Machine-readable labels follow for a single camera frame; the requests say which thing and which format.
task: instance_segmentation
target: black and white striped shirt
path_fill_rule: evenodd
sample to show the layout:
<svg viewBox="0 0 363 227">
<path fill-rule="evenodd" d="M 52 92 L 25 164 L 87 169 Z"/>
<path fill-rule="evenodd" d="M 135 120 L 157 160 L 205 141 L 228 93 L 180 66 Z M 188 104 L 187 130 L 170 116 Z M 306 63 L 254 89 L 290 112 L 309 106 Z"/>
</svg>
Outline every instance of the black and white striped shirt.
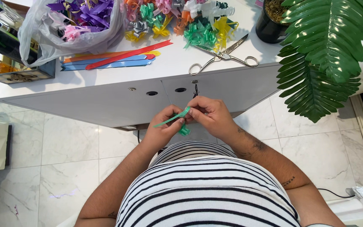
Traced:
<svg viewBox="0 0 363 227">
<path fill-rule="evenodd" d="M 218 144 L 169 147 L 128 188 L 117 227 L 294 226 L 288 195 L 265 168 Z"/>
</svg>

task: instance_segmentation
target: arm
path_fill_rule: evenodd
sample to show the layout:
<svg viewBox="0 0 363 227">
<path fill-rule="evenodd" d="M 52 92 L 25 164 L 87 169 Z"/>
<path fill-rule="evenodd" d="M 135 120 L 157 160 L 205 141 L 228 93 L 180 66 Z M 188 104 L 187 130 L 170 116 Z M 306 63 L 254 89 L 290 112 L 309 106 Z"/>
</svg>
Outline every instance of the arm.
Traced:
<svg viewBox="0 0 363 227">
<path fill-rule="evenodd" d="M 237 157 L 259 164 L 275 176 L 298 212 L 302 226 L 316 223 L 344 226 L 305 173 L 288 158 L 241 129 L 223 101 L 197 96 L 188 106 L 192 107 L 189 114 L 211 135 L 228 144 Z"/>
<path fill-rule="evenodd" d="M 131 183 L 144 172 L 155 153 L 163 148 L 180 130 L 184 118 L 172 124 L 154 128 L 153 126 L 168 120 L 173 113 L 183 110 L 175 105 L 166 107 L 151 121 L 144 139 L 117 168 L 95 189 L 79 213 L 76 227 L 114 226 L 121 201 Z"/>
</svg>

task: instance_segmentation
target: white bag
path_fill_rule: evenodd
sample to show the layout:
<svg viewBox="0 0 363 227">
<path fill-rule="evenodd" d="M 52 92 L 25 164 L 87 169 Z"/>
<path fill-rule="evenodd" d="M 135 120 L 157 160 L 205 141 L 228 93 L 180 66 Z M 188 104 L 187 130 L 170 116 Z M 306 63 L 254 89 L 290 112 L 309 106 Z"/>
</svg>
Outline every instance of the white bag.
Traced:
<svg viewBox="0 0 363 227">
<path fill-rule="evenodd" d="M 56 2 L 57 0 L 34 1 L 26 14 L 23 25 L 19 28 L 18 39 L 21 43 L 19 52 L 23 64 L 27 67 L 39 66 L 69 54 L 87 51 L 92 54 L 104 53 L 116 39 L 124 35 L 125 10 L 121 5 L 123 1 L 114 0 L 113 10 L 110 15 L 110 28 L 101 32 L 86 32 L 75 40 L 64 42 L 58 37 L 57 31 L 51 28 L 53 20 L 48 15 L 50 8 L 46 6 Z M 31 38 L 38 41 L 39 49 L 42 49 L 42 56 L 29 65 L 27 59 Z"/>
</svg>

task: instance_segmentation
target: artificial plant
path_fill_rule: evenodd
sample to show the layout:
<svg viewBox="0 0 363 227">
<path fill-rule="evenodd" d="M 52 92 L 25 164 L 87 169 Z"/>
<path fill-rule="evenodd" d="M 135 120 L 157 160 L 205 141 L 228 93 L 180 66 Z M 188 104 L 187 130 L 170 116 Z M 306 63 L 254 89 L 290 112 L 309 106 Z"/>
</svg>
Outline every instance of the artificial plant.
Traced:
<svg viewBox="0 0 363 227">
<path fill-rule="evenodd" d="M 363 61 L 363 0 L 285 0 L 281 23 L 291 23 L 278 83 L 289 112 L 313 122 L 344 107 L 358 90 Z"/>
</svg>

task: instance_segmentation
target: silver bow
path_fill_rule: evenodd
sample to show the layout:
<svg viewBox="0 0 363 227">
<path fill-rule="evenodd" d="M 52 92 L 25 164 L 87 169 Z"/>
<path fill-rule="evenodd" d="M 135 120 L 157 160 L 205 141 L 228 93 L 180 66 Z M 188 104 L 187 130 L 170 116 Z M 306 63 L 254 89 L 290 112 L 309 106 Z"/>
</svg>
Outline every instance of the silver bow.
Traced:
<svg viewBox="0 0 363 227">
<path fill-rule="evenodd" d="M 134 36 L 139 38 L 139 36 L 141 35 L 141 33 L 145 32 L 145 33 L 150 33 L 152 31 L 152 29 L 148 26 L 148 23 L 146 21 L 137 21 L 137 22 L 129 22 L 128 23 L 129 26 L 134 27 Z"/>
<path fill-rule="evenodd" d="M 177 9 L 184 6 L 184 0 L 172 0 L 172 9 Z"/>
</svg>

